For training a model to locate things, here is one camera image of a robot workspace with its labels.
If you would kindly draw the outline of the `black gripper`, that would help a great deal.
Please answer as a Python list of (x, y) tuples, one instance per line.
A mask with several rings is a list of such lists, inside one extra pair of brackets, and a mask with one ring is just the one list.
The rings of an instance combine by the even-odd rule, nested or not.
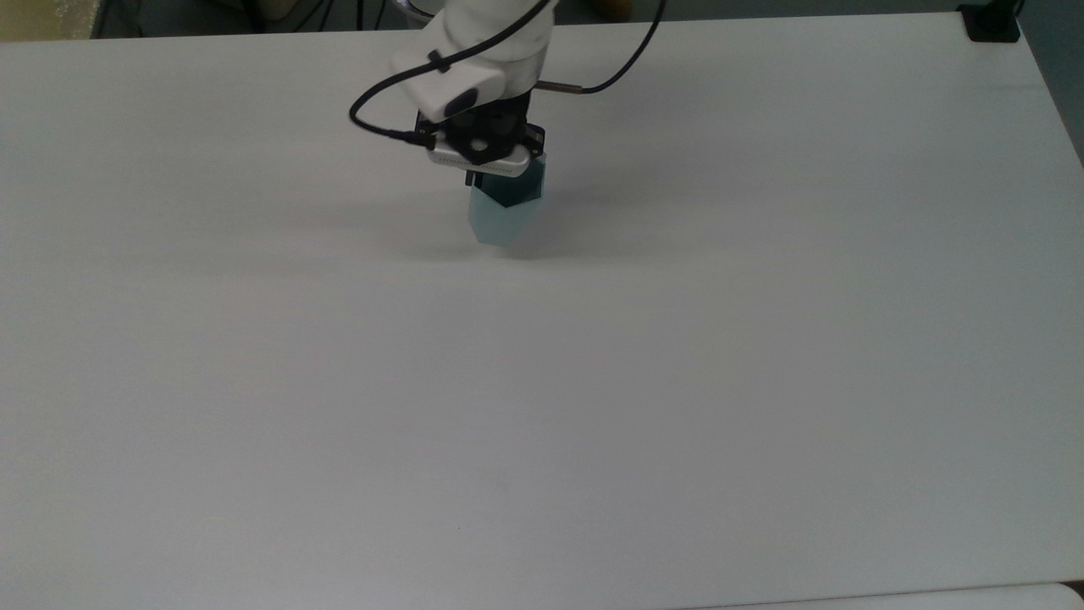
[[(545, 128), (529, 124), (532, 90), (465, 109), (434, 124), (422, 113), (415, 134), (429, 139), (430, 161), (449, 167), (528, 167), (545, 154)], [(465, 174), (468, 189), (481, 189), (483, 171)]]

